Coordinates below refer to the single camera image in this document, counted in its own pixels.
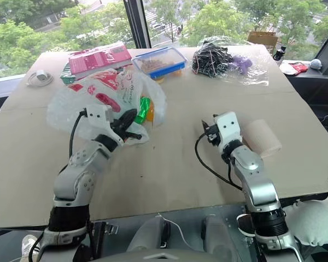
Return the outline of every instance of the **white plastic bag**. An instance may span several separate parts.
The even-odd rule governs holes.
[[[161,87],[141,72],[125,70],[117,74],[116,70],[108,69],[59,90],[48,105],[47,122],[57,129],[71,132],[79,112],[87,105],[108,104],[117,119],[129,109],[139,111],[141,96],[149,97],[154,104],[153,125],[161,124],[167,107]],[[146,129],[140,124],[132,123],[128,131],[142,135],[140,140],[127,139],[128,145],[149,140]],[[80,120],[75,133],[84,139],[94,139],[98,134],[107,135],[105,130],[90,126],[85,117]]]

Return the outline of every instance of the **glass window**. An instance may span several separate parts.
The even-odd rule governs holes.
[[[122,0],[0,0],[0,78],[27,72],[42,52],[118,40],[135,47]]]
[[[146,0],[144,8],[154,47],[260,31],[278,37],[286,59],[312,60],[328,38],[328,0]]]

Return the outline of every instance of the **tree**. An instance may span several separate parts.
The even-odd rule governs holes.
[[[315,25],[313,35],[315,36],[315,40],[319,44],[323,44],[325,40],[328,38],[328,16],[322,19],[322,22],[319,22]]]
[[[203,9],[184,27],[181,41],[188,46],[196,46],[205,37],[225,35],[236,40],[246,40],[252,29],[248,14],[234,10],[230,4],[219,1],[206,4]]]
[[[157,14],[157,22],[163,19],[165,33],[171,42],[175,42],[176,27],[181,25],[179,16],[180,0],[153,0],[150,4],[151,9]]]
[[[32,25],[34,20],[44,15],[58,13],[74,5],[71,0],[0,0],[0,23],[13,20]]]
[[[249,13],[257,31],[264,18],[272,16],[276,10],[277,0],[235,0],[238,10]]]
[[[134,47],[124,4],[110,3],[105,8],[84,13],[79,7],[66,10],[58,30],[35,32],[24,22],[0,23],[0,62],[7,69],[0,77],[25,73],[42,52],[74,51],[107,45],[122,40]]]
[[[282,18],[280,32],[282,44],[305,42],[314,23],[313,14],[324,10],[320,0],[279,0],[277,13]]]

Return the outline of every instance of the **shoe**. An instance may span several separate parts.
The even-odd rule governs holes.
[[[29,252],[36,241],[37,238],[33,235],[26,235],[22,239],[22,257],[27,257],[29,255]],[[33,255],[37,255],[39,254],[39,252],[40,252],[40,244],[38,243],[33,250]]]

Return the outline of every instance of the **cardboard box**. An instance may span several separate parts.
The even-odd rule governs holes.
[[[278,37],[275,32],[250,31],[248,35],[248,42],[264,45],[271,55],[273,55],[277,41]]]

